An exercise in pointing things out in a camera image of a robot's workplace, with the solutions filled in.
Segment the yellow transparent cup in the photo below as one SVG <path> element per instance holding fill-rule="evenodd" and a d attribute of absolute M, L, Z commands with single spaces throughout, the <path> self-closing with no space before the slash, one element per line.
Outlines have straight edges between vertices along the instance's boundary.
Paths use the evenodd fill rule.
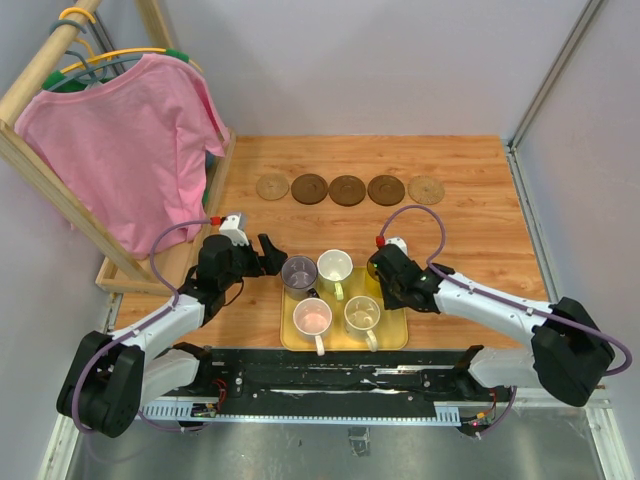
<path fill-rule="evenodd" d="M 382 287 L 374 263 L 369 260 L 366 265 L 365 289 L 368 294 L 375 298 L 383 298 Z"/>

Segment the cream white mug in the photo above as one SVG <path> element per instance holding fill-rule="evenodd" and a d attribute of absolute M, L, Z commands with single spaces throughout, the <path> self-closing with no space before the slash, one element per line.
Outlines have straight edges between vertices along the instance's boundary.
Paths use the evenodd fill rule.
<path fill-rule="evenodd" d="M 343 316 L 346 334 L 352 340 L 364 342 L 371 352 L 377 352 L 376 328 L 381 319 L 378 303 L 368 296 L 355 296 L 346 303 Z"/>

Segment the white cup green handle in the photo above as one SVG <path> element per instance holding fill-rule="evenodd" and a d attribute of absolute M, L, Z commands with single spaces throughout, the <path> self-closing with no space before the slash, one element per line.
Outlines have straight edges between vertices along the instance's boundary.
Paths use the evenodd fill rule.
<path fill-rule="evenodd" d="M 337 301 L 343 301 L 346 283 L 354 269 L 351 256 L 342 250 L 327 250 L 319 256 L 317 269 L 324 290 L 333 294 Z"/>

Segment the woven rattan coaster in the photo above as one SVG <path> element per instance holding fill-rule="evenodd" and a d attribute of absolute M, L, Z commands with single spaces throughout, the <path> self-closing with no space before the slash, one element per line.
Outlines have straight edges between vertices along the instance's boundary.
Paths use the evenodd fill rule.
<path fill-rule="evenodd" d="M 434 205 L 443 200 L 445 188 L 440 180 L 434 177 L 420 175 L 413 177 L 409 181 L 408 193 L 416 203 Z"/>
<path fill-rule="evenodd" d="M 262 175 L 256 182 L 258 196 L 267 201 L 275 201 L 283 198 L 289 191 L 287 178 L 278 173 Z"/>

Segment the brown wooden coaster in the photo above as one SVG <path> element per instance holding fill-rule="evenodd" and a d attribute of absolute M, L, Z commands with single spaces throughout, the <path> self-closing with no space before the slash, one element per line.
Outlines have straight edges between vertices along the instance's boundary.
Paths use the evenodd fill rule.
<path fill-rule="evenodd" d="M 365 198 L 366 187 L 364 182 L 356 176 L 341 175 L 330 183 L 329 196 L 336 204 L 351 207 Z"/>
<path fill-rule="evenodd" d="M 320 175 L 303 174 L 293 181 L 291 194 L 297 202 L 303 205 L 315 205 L 326 198 L 328 184 Z"/>
<path fill-rule="evenodd" d="M 405 186 L 395 176 L 379 175 L 370 180 L 367 193 L 374 203 L 381 206 L 393 206 L 404 199 Z"/>

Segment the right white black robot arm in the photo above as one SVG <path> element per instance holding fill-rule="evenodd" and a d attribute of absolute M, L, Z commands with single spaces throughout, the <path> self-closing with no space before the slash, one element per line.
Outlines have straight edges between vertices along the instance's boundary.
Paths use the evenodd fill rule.
<path fill-rule="evenodd" d="M 465 318 L 527 346 L 541 387 L 567 405 L 584 406 L 615 358 L 611 341 L 574 299 L 545 303 L 506 294 L 441 264 L 423 268 L 394 244 L 379 247 L 368 267 L 389 310 Z"/>

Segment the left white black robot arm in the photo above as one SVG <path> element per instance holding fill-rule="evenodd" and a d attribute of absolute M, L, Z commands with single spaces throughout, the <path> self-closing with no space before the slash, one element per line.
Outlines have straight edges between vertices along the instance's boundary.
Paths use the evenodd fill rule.
<path fill-rule="evenodd" d="M 267 235 L 258 239 L 261 253 L 224 235 L 207 237 L 196 265 L 161 308 L 112 334 L 85 335 L 58 394 L 57 412 L 83 433 L 116 438 L 141 407 L 175 388 L 195 396 L 207 393 L 214 371 L 206 365 L 204 350 L 175 342 L 212 320 L 233 285 L 280 274 L 287 254 Z"/>

